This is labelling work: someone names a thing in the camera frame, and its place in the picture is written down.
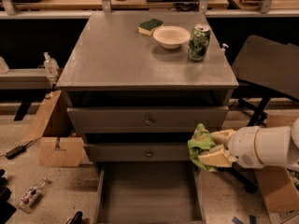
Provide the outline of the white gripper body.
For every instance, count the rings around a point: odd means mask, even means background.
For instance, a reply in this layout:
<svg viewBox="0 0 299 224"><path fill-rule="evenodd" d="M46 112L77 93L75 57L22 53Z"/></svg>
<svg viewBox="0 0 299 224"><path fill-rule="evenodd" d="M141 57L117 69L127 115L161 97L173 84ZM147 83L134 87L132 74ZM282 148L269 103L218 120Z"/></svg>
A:
<svg viewBox="0 0 299 224"><path fill-rule="evenodd" d="M255 138L259 130L259 126L240 128L234 132L227 143L229 151L236 157L237 163L243 168L264 168L255 148Z"/></svg>

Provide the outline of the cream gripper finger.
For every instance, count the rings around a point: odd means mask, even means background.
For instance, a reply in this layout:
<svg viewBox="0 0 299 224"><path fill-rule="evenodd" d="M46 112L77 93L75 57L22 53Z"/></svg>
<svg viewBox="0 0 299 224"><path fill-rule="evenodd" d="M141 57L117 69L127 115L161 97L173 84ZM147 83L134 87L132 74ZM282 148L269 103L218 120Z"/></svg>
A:
<svg viewBox="0 0 299 224"><path fill-rule="evenodd" d="M208 152L199 154L197 158L201 163L215 167L231 167L237 161L224 145L213 147Z"/></svg>
<svg viewBox="0 0 299 224"><path fill-rule="evenodd" d="M227 129L222 130L219 132L213 132L211 133L212 139L218 144L218 145L227 145L229 139L231 136L235 133L235 130L233 129Z"/></svg>

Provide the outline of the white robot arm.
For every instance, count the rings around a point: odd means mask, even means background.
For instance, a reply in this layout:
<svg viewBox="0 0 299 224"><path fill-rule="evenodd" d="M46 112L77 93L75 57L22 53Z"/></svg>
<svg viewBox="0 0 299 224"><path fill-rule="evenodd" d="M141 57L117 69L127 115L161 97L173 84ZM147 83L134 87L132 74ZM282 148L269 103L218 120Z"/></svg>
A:
<svg viewBox="0 0 299 224"><path fill-rule="evenodd" d="M246 169L278 166L299 171L299 119L292 126L261 128L249 126L237 131L224 130L211 134L217 143L198 160L215 167L231 167L234 163Z"/></svg>

